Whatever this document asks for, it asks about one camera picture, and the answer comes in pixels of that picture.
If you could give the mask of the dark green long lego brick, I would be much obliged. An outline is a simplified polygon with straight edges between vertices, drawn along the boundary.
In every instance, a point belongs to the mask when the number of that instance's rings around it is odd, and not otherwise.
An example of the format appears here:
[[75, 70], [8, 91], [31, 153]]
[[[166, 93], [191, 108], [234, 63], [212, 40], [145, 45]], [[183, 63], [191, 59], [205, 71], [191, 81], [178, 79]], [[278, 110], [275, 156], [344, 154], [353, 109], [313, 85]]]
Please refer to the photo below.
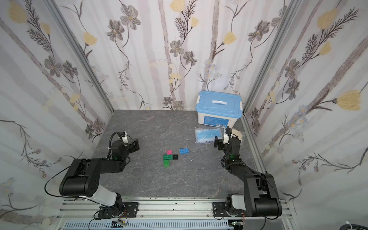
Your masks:
[[173, 155], [169, 154], [169, 155], [164, 155], [163, 156], [163, 160], [164, 161], [170, 161], [173, 160]]

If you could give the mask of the blue lego brick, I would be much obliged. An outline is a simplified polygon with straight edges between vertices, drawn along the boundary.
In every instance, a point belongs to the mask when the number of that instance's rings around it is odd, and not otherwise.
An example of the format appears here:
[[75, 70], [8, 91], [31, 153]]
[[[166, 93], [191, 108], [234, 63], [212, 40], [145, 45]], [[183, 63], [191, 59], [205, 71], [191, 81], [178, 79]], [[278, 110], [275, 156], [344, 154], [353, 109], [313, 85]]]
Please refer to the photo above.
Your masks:
[[189, 153], [189, 148], [179, 149], [179, 154], [188, 154], [188, 153]]

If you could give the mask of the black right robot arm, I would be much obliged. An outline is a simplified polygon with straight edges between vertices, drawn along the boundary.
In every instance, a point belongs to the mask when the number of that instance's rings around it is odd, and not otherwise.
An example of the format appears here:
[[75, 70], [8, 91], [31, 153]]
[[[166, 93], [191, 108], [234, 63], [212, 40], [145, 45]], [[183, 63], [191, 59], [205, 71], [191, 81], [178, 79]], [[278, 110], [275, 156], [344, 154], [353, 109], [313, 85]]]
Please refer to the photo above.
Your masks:
[[282, 206], [274, 178], [269, 173], [260, 173], [250, 168], [240, 158], [240, 140], [237, 136], [225, 139], [215, 137], [214, 147], [224, 152], [221, 166], [243, 182], [242, 194], [229, 194], [226, 212], [230, 216], [278, 218]]

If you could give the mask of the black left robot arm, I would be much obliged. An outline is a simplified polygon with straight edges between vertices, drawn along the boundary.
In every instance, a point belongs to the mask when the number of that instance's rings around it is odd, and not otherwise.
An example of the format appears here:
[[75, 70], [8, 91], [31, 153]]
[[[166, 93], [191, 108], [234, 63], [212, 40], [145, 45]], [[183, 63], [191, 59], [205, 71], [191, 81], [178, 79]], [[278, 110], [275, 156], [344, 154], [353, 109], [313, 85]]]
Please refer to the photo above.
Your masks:
[[62, 196], [85, 198], [99, 204], [99, 218], [113, 218], [126, 211], [122, 197], [100, 185], [102, 174], [123, 172], [130, 162], [129, 155], [140, 150], [139, 140], [126, 132], [114, 132], [104, 158], [75, 159], [68, 168], [60, 186]]

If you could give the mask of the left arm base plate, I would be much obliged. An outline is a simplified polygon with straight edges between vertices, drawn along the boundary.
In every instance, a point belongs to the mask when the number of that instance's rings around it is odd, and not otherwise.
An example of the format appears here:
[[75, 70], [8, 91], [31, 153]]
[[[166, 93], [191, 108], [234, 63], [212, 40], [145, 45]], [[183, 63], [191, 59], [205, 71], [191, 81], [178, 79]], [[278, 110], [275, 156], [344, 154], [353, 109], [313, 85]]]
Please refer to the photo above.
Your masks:
[[138, 202], [124, 202], [122, 204], [115, 204], [111, 207], [101, 206], [100, 210], [97, 213], [97, 216], [101, 219], [112, 219], [115, 217], [120, 217], [122, 215], [128, 218], [135, 218], [137, 216], [138, 210]]

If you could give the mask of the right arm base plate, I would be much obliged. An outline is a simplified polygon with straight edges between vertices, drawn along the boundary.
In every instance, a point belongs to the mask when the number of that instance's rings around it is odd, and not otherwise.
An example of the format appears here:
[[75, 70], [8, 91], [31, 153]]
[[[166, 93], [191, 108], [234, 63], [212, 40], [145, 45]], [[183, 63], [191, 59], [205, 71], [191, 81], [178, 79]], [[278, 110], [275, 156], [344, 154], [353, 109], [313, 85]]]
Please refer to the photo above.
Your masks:
[[212, 203], [212, 214], [216, 219], [229, 217], [227, 213], [227, 204], [226, 202], [213, 202]]

